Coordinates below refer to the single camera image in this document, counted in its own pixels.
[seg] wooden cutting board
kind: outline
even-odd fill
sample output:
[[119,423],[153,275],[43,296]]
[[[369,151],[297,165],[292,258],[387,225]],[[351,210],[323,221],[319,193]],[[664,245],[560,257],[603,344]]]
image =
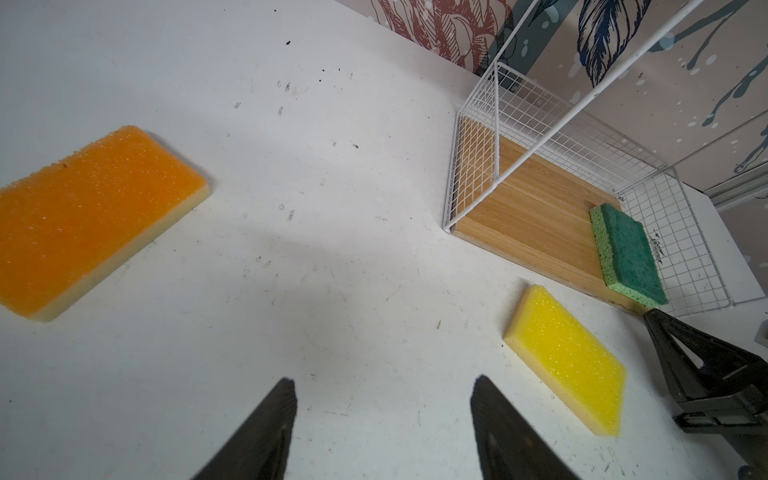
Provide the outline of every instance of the wooden cutting board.
[[[525,149],[504,137],[500,147],[503,173]],[[458,162],[467,160],[459,151]],[[453,234],[625,311],[645,313],[646,306],[605,286],[589,219],[589,210],[605,202],[621,210],[615,197],[534,154]]]

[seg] orange sponge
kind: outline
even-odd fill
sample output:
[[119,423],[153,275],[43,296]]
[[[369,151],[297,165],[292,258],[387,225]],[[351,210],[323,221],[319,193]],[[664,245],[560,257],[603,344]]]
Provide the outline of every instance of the orange sponge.
[[137,127],[2,188],[0,303],[54,319],[209,195]]

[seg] dark green scouring pad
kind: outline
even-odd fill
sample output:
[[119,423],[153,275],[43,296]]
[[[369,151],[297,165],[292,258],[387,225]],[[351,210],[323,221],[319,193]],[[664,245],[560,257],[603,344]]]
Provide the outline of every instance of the dark green scouring pad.
[[611,204],[589,217],[607,287],[651,308],[667,304],[643,225]]

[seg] white tabletop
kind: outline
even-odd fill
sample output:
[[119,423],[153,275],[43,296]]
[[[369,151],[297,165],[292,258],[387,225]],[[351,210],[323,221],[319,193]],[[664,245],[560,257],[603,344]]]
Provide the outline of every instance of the white tabletop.
[[[441,230],[476,80],[331,0],[3,2],[0,184],[136,124],[213,187],[54,322],[0,311],[3,478],[189,478],[288,376],[287,478],[480,479],[480,374],[582,478],[732,478],[640,320]],[[533,283],[627,366],[620,438],[503,345]]]

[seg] wire mesh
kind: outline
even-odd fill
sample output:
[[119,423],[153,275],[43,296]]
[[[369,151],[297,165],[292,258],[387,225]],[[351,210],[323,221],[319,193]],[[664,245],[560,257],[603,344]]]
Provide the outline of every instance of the wire mesh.
[[[509,66],[491,65],[458,113],[446,225],[495,187],[497,135],[531,148],[572,107]],[[670,301],[663,310],[682,316],[732,304],[682,184],[653,151],[581,111],[535,153],[614,195],[644,225]]]

